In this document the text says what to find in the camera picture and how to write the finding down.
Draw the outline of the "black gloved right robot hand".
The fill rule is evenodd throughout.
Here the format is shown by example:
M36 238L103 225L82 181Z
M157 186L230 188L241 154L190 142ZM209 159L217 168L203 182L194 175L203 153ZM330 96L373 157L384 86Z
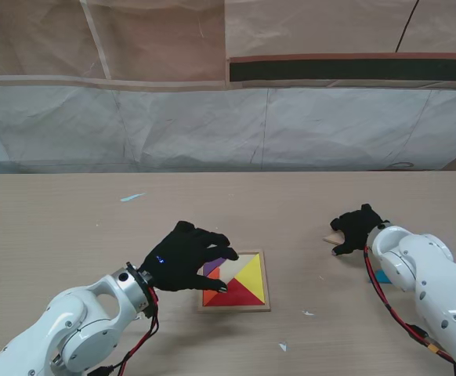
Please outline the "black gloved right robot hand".
M330 222L334 231L342 232L344 241L332 249L332 254L347 255L355 250L364 250L369 233L379 226L384 227L388 220L383 220L369 204L362 204L356 211L346 212Z

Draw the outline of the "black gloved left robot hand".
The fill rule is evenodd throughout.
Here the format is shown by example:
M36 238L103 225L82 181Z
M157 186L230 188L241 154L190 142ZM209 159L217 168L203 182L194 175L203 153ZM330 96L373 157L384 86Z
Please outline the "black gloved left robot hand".
M227 286L220 279L197 273L204 264L217 259L239 259L229 239L221 233L179 221L147 255L139 271L150 274L153 285L162 291L190 289L225 292Z

